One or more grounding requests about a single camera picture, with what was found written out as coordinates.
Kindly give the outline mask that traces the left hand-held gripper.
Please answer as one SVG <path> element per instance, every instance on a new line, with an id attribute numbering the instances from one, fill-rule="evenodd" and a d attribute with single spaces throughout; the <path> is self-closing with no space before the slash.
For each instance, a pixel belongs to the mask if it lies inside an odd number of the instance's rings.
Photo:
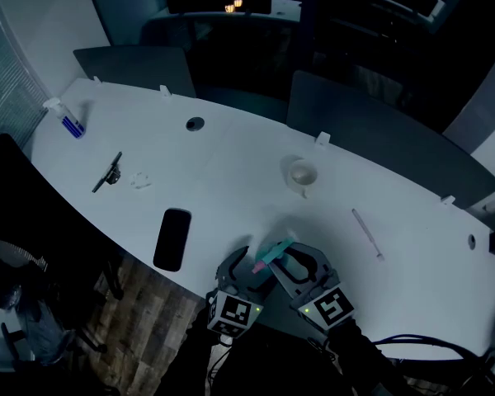
<path id="1" fill-rule="evenodd" d="M 269 267 L 251 274 L 249 246 L 232 252 L 218 267 L 217 288 L 207 298 L 207 328 L 226 337 L 242 336 L 264 309 L 264 301 L 275 286 Z"/>

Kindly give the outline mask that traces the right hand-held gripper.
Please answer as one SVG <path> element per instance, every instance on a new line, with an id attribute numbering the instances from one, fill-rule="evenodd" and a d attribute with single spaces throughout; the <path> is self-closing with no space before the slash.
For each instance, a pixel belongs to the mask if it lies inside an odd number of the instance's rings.
<path id="1" fill-rule="evenodd" d="M 336 270 L 317 248 L 292 243 L 288 257 L 273 260 L 269 267 L 291 297 L 290 307 L 320 332 L 329 332 L 354 314 Z"/>

